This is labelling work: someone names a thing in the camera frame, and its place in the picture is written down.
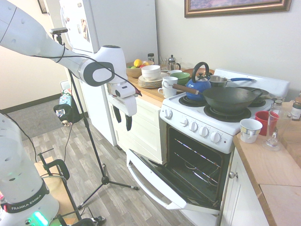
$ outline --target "green bowl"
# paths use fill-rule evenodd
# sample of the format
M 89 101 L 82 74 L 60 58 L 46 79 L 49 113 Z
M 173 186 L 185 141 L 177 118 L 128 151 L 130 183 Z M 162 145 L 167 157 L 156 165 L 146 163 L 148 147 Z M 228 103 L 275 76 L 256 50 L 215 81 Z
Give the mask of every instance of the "green bowl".
M 186 83 L 189 81 L 190 74 L 187 72 L 177 72 L 171 74 L 170 76 L 178 78 L 178 82 L 177 82 L 178 85 L 185 86 Z

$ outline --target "open oven door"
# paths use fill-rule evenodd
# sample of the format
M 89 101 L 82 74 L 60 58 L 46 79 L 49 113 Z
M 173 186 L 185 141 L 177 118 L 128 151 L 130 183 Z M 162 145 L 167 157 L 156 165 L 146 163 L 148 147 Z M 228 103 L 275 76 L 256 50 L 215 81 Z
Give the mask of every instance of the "open oven door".
M 163 202 L 143 184 L 134 172 L 133 165 L 158 191 L 171 201 L 170 204 Z M 127 167 L 139 186 L 167 210 L 192 210 L 213 215 L 220 213 L 218 204 L 212 203 L 208 197 L 174 175 L 165 166 L 157 164 L 130 149 L 127 150 Z

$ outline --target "stove knob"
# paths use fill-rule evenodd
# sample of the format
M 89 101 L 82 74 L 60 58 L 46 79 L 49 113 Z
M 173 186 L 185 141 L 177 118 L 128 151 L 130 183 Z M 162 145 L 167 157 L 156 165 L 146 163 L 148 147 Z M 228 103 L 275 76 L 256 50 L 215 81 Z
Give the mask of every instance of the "stove knob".
M 196 123 L 196 122 L 191 123 L 190 126 L 189 126 L 189 129 L 190 129 L 190 131 L 192 131 L 192 132 L 197 131 L 197 129 L 198 129 L 197 123 Z
M 214 132 L 214 133 L 211 134 L 210 140 L 213 143 L 218 143 L 221 140 L 221 135 L 219 135 L 217 132 Z
M 200 135 L 201 137 L 207 137 L 208 134 L 209 134 L 209 130 L 208 130 L 207 127 L 202 126 L 202 127 L 199 129 L 199 135 Z
M 171 119 L 172 116 L 173 116 L 173 112 L 169 109 L 165 109 L 165 118 Z
M 188 124 L 188 120 L 186 118 L 182 118 L 180 123 L 181 123 L 181 126 L 185 127 Z

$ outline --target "red cup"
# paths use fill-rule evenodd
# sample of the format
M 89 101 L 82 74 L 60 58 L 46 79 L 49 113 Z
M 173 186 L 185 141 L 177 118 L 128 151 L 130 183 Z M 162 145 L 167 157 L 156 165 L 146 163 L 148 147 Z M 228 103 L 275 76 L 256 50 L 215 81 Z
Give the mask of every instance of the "red cup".
M 278 115 L 274 112 L 271 113 L 273 116 L 277 117 Z M 268 111 L 259 111 L 255 113 L 255 119 L 262 123 L 262 129 L 260 131 L 260 135 L 266 136 L 267 135 L 267 128 L 268 128 L 268 120 L 269 120 L 269 112 Z

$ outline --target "white mug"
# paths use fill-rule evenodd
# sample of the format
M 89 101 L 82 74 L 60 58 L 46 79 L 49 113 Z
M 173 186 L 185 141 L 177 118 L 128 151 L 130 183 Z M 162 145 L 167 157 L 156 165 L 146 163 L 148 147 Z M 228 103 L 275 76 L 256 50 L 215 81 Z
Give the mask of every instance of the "white mug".
M 177 94 L 177 90 L 173 88 L 173 84 L 178 82 L 176 77 L 163 77 L 162 88 L 158 89 L 158 93 L 163 94 L 165 98 L 173 97 Z
M 262 129 L 262 123 L 255 119 L 243 119 L 240 121 L 240 139 L 245 143 L 254 143 Z
M 177 72 L 182 72 L 181 70 L 172 70 L 172 71 L 168 71 L 167 74 L 171 75 L 173 73 L 177 73 Z

